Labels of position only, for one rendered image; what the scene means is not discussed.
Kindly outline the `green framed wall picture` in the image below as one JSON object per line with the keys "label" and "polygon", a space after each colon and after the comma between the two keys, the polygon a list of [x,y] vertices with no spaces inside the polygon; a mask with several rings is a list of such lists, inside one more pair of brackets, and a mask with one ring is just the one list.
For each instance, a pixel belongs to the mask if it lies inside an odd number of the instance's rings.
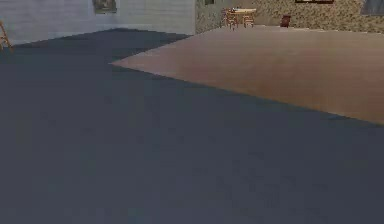
{"label": "green framed wall picture", "polygon": [[94,12],[96,14],[116,13],[116,0],[92,0]]}

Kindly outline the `grey window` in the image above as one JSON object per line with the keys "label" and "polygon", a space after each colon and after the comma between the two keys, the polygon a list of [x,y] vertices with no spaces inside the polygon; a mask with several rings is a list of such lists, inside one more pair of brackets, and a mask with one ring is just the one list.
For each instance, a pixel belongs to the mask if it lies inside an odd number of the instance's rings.
{"label": "grey window", "polygon": [[361,9],[362,15],[384,16],[384,0],[365,0]]}

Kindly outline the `pale wooden dining table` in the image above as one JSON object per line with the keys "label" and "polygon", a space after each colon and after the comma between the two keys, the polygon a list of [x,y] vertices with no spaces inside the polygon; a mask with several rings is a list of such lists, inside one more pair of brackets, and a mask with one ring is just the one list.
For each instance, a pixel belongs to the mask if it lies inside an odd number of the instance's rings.
{"label": "pale wooden dining table", "polygon": [[243,16],[244,15],[253,15],[254,16],[254,23],[255,23],[255,8],[233,8],[236,12],[238,24],[243,25]]}

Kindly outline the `orange wooden chair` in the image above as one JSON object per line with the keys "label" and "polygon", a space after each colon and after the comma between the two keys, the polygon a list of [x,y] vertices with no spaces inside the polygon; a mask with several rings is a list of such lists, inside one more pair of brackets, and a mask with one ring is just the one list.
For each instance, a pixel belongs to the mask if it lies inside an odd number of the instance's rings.
{"label": "orange wooden chair", "polygon": [[4,28],[3,22],[0,20],[0,51],[4,50],[4,47],[7,47],[7,49],[12,52],[13,48],[12,45],[8,39],[8,35],[6,33],[6,30]]}

